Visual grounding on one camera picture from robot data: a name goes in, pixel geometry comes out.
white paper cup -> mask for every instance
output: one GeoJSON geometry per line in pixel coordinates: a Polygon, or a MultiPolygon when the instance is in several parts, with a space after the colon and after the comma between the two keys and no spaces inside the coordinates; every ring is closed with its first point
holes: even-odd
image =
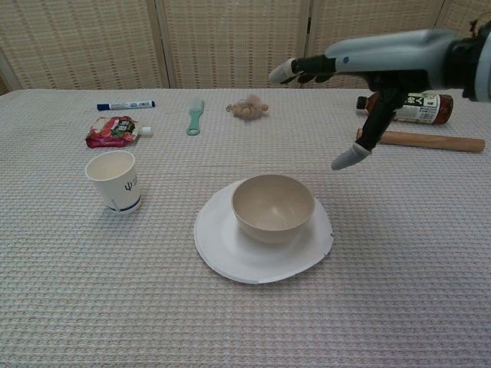
{"type": "Polygon", "coordinates": [[[85,166],[85,175],[116,213],[131,213],[141,204],[135,156],[123,150],[94,157],[85,166]]]}

ceramic bowl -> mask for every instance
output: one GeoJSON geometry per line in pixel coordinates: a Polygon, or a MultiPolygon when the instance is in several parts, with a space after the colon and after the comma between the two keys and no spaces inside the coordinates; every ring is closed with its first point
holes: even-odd
{"type": "Polygon", "coordinates": [[[232,195],[240,228],[264,243],[292,239],[314,213],[314,196],[298,180],[260,175],[242,182],[232,195]]]}

white plate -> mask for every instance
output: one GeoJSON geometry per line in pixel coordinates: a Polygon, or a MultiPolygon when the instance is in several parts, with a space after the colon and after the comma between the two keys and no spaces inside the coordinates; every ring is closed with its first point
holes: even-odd
{"type": "Polygon", "coordinates": [[[211,269],[235,281],[264,284],[298,274],[329,253],[331,222],[317,199],[311,220],[288,243],[269,245],[250,238],[240,229],[231,204],[241,182],[215,193],[196,219],[196,248],[211,269]]]}

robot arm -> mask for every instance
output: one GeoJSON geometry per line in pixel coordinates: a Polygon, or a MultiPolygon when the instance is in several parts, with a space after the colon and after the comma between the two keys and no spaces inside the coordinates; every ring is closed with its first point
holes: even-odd
{"type": "Polygon", "coordinates": [[[472,38],[435,29],[340,41],[323,55],[287,60],[270,73],[269,80],[322,82],[336,74],[364,78],[381,97],[360,138],[333,161],[334,170],[371,154],[409,93],[462,88],[465,98],[491,102],[491,21],[472,38]]]}

wooden rolling pin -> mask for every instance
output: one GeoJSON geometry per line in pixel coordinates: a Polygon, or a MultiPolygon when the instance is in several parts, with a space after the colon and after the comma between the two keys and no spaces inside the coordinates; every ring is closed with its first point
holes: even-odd
{"type": "MultiPolygon", "coordinates": [[[[361,136],[358,129],[356,137],[361,136]]],[[[440,150],[454,150],[466,152],[481,152],[486,143],[484,140],[474,138],[461,138],[458,136],[434,136],[430,134],[415,134],[402,132],[385,132],[380,140],[382,144],[397,144],[398,146],[437,148],[440,150]]]]}

